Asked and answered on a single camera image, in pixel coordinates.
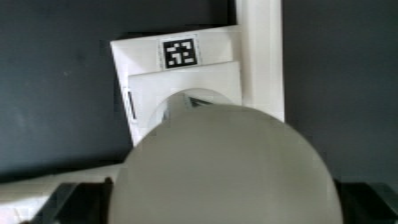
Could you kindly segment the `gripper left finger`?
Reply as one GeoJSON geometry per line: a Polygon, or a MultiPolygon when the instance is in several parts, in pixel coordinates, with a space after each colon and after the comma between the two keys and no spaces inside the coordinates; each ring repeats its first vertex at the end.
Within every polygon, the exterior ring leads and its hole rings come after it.
{"type": "Polygon", "coordinates": [[[114,181],[59,185],[29,224],[109,224],[114,181]]]}

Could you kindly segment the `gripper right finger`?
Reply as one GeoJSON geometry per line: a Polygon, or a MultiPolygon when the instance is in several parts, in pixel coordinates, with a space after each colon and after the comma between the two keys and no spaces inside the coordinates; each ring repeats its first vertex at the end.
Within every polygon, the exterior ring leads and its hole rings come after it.
{"type": "Polygon", "coordinates": [[[398,193],[384,183],[336,182],[343,224],[398,224],[398,193]]]}

